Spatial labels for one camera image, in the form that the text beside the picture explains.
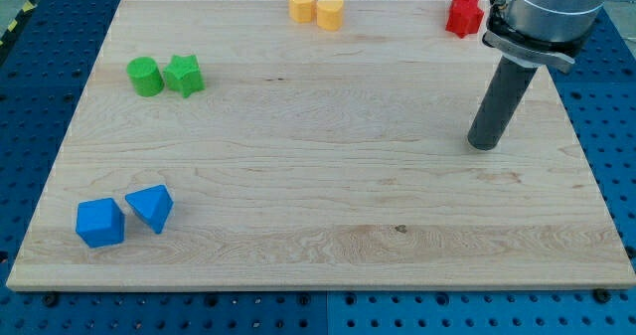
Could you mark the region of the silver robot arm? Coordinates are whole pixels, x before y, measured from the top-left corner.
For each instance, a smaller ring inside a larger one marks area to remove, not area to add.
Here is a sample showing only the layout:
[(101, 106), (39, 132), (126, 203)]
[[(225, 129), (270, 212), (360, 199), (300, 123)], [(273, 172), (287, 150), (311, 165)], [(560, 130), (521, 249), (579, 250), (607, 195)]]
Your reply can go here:
[(483, 43), (524, 68), (569, 73), (605, 0), (490, 0)]

